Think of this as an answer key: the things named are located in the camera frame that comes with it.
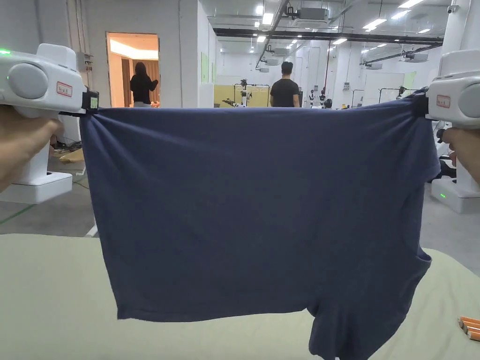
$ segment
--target air conditioning unit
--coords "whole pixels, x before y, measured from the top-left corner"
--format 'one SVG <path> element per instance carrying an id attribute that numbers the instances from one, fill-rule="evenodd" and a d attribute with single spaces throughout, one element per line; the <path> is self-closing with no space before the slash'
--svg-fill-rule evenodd
<path id="1" fill-rule="evenodd" d="M 284 56 L 287 56 L 289 53 L 290 53 L 290 50 L 289 50 L 289 49 L 276 48 L 276 49 L 274 49 L 274 53 L 273 53 L 272 55 L 273 55 L 273 56 L 281 56 L 281 57 L 284 57 Z"/>
<path id="2" fill-rule="evenodd" d="M 381 62 L 374 62 L 373 64 L 365 64 L 365 69 L 367 70 L 381 70 L 383 64 Z"/>
<path id="3" fill-rule="evenodd" d="M 321 29 L 328 27 L 328 9 L 305 8 L 297 10 L 297 19 L 293 21 L 292 27 Z"/>
<path id="4" fill-rule="evenodd" d="M 426 62 L 426 61 L 428 61 L 428 54 L 405 55 L 405 62 Z"/>
<path id="5" fill-rule="evenodd" d="M 265 65 L 267 65 L 267 66 L 277 66 L 279 64 L 280 64 L 280 61 L 278 59 L 267 59 L 265 61 Z"/>

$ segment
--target black t-shirt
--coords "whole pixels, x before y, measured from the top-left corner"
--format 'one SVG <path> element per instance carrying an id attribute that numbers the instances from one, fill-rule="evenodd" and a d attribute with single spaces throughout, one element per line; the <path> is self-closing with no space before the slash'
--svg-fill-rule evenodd
<path id="1" fill-rule="evenodd" d="M 299 86 L 290 79 L 278 80 L 270 91 L 275 108 L 293 108 L 293 96 L 299 93 Z"/>

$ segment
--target black top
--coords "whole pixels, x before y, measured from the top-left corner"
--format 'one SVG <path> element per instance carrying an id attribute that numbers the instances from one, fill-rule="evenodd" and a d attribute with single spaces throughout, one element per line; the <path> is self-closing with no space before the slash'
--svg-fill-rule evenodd
<path id="1" fill-rule="evenodd" d="M 300 93 L 299 86 L 290 79 L 280 79 L 272 86 L 270 95 L 273 96 L 275 108 L 294 108 L 293 96 Z"/>
<path id="2" fill-rule="evenodd" d="M 150 104 L 150 91 L 154 91 L 158 80 L 150 79 L 147 74 L 134 75 L 130 80 L 130 89 L 133 91 L 133 102 Z"/>

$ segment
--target concrete floor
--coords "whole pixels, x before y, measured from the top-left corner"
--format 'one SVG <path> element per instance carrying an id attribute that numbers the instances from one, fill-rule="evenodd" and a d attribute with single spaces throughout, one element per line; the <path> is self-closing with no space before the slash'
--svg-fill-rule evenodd
<path id="1" fill-rule="evenodd" d="M 422 247 L 442 251 L 480 276 L 480 215 L 458 215 L 432 199 L 429 192 L 427 185 L 420 237 Z M 24 208 L 24 204 L 0 202 L 0 223 Z M 89 190 L 74 184 L 72 192 L 32 207 L 0 225 L 0 234 L 82 237 L 92 226 Z"/>

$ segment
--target navy blue t-shirt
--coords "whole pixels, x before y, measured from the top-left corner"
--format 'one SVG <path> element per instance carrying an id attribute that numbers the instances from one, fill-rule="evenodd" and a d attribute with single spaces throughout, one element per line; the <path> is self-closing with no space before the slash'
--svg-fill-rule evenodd
<path id="1" fill-rule="evenodd" d="M 82 120 L 118 318 L 308 308 L 312 354 L 366 360 L 430 266 L 419 247 L 423 185 L 439 162 L 419 101 L 112 108 Z"/>

